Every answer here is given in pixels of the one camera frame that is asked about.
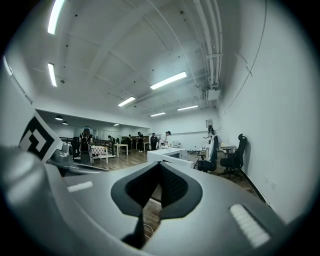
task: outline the white wall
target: white wall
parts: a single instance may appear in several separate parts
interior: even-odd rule
[[[0,64],[0,145],[18,146],[25,128],[35,113],[1,59]]]
[[[200,150],[208,143],[208,129],[206,120],[212,119],[213,128],[219,134],[220,121],[215,109],[187,110],[169,116],[153,117],[151,132],[162,135],[171,132],[171,140],[181,142],[181,148],[187,150]]]
[[[235,57],[223,59],[221,135],[235,145],[239,134],[247,137],[243,170],[290,222],[306,211],[319,179],[319,67],[306,35],[271,2],[259,51],[265,6],[220,0],[219,7],[223,41],[237,44],[223,51],[241,53],[253,75]]]
[[[47,123],[47,125],[59,137],[65,137],[65,138],[73,138],[74,137],[74,133],[75,133],[74,126],[65,125],[65,124],[53,124],[53,123]]]

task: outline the white ceiling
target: white ceiling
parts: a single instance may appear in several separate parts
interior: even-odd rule
[[[194,1],[150,2],[66,0],[55,35],[47,31],[54,1],[42,2],[7,52],[21,86],[26,76],[32,80],[35,106],[46,109],[50,99],[95,111],[99,103],[106,111],[143,117],[173,114],[195,104],[215,107],[200,98],[201,88],[208,85],[208,53]],[[15,71],[17,53],[25,72]],[[57,88],[51,84],[48,62],[54,64]],[[150,88],[181,72],[187,77]],[[131,96],[136,101],[120,109],[118,104]]]

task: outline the black mesh panel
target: black mesh panel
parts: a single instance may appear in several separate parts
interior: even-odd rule
[[[158,169],[157,165],[131,180],[125,186],[126,193],[142,208],[145,207],[158,185],[159,172],[156,169]]]
[[[160,168],[159,184],[162,189],[162,208],[176,202],[188,191],[187,182],[163,166]]]

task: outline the wooden floor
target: wooden floor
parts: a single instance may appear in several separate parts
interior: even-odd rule
[[[131,154],[127,155],[125,150],[120,149],[119,157],[109,158],[108,163],[106,163],[106,159],[95,159],[93,166],[114,171],[147,162],[147,151],[138,152],[136,149],[132,148],[130,152]]]
[[[126,154],[120,154],[121,152],[122,151],[120,150],[119,157],[109,158],[108,163],[106,163],[105,159],[102,159],[102,160],[95,159],[93,166],[114,171],[114,170],[120,170],[120,169],[124,169],[127,167],[131,167],[131,166],[135,166],[135,165],[139,165],[147,162],[147,151],[138,152],[136,149],[131,149],[131,154],[129,154],[128,156]],[[225,154],[222,151],[219,151],[217,168],[215,171],[213,171],[208,175],[218,175],[224,172],[224,168],[220,165],[220,159],[224,157],[225,157]],[[197,158],[196,155],[192,155],[188,157],[188,160],[196,162],[197,160],[196,158]],[[252,186],[250,185],[246,177],[243,176],[241,181],[239,177],[231,175],[230,180],[235,184],[239,185],[245,191],[258,197],[258,195],[256,194],[255,190],[252,188]],[[155,199],[161,198],[161,188],[159,185],[154,191],[152,196]],[[157,230],[160,224],[159,214],[161,209],[162,209],[161,205],[158,202],[154,202],[153,200],[149,200],[146,206],[143,208],[143,222],[144,224],[151,226],[154,232]],[[148,240],[153,235],[153,232],[150,229],[150,227],[146,225],[144,226],[144,233],[146,235],[145,237],[146,240]]]

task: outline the air conditioning unit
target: air conditioning unit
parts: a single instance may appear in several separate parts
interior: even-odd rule
[[[213,101],[219,98],[221,90],[206,90],[202,91],[202,98],[205,101]]]

